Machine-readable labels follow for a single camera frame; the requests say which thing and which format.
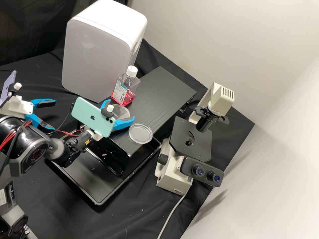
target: petri dish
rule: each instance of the petri dish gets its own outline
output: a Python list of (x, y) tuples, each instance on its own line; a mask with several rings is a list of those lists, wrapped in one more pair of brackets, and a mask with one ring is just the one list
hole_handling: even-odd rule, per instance
[(153, 131), (147, 125), (135, 123), (129, 128), (129, 136), (131, 140), (138, 144), (146, 144), (152, 140)]

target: white speaker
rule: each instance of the white speaker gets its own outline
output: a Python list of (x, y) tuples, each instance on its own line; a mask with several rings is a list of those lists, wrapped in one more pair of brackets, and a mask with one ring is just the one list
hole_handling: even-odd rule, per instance
[(62, 85), (89, 100), (109, 97), (116, 78), (134, 65), (146, 17), (113, 0), (99, 0), (68, 21)]

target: white cable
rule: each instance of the white cable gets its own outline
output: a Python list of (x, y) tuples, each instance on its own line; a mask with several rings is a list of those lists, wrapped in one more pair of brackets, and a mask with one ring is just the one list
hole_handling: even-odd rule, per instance
[(186, 194), (188, 193), (188, 190), (190, 189), (190, 187), (187, 189), (186, 193), (180, 198), (180, 200), (176, 203), (176, 205), (173, 207), (172, 211), (170, 212), (168, 218), (166, 219), (166, 222), (164, 223), (164, 226), (162, 227), (162, 230), (159, 233), (159, 236), (157, 237), (157, 239), (160, 239), (160, 237), (163, 234), (163, 231), (165, 230), (165, 227), (170, 219), (170, 217), (173, 215), (173, 212), (175, 211), (175, 209), (178, 207), (178, 205), (183, 201), (184, 197), (186, 196)]

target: white clamp knob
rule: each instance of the white clamp knob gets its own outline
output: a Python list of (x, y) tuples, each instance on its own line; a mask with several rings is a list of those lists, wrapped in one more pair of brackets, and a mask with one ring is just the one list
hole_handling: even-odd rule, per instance
[(13, 88), (14, 88), (16, 91), (18, 91), (19, 89), (21, 89), (21, 87), (22, 87), (22, 85), (21, 85), (21, 83), (19, 83), (19, 82), (15, 83), (14, 86), (13, 86)]
[(106, 108), (106, 110), (107, 110), (108, 112), (113, 112), (113, 109), (114, 109), (114, 106), (113, 106), (113, 105), (108, 105), (107, 108)]

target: table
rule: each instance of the table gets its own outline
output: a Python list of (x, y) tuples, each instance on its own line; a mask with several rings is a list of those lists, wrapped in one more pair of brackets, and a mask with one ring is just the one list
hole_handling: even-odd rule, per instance
[[(54, 52), (62, 57), (63, 51)], [(199, 100), (206, 88), (169, 61), (143, 40), (136, 66), (146, 74), (159, 65), (197, 91)], [(50, 54), (44, 54), (0, 67), (17, 70), (17, 81), (23, 87), (19, 95), (24, 100), (56, 98), (55, 108), (37, 109), (36, 113), (53, 126), (59, 125), (67, 114), (70, 102), (77, 96), (61, 85), (62, 63)], [(9, 72), (0, 72), (6, 79)], [(186, 118), (187, 109), (179, 116)], [(215, 167), (224, 170), (254, 123), (231, 108), (228, 127), (213, 125), (213, 160)], [(174, 118), (156, 133), (161, 139), (170, 134)], [(72, 190), (45, 163), (39, 161), (23, 177), (15, 180), (18, 204), (29, 215), (29, 226), (39, 238), (122, 239), (157, 238), (166, 217), (180, 196), (156, 187), (154, 176), (157, 158), (152, 158), (102, 208), (91, 208), (77, 192)], [(162, 238), (179, 238), (209, 194), (211, 187), (194, 181), (183, 202), (175, 210)]]

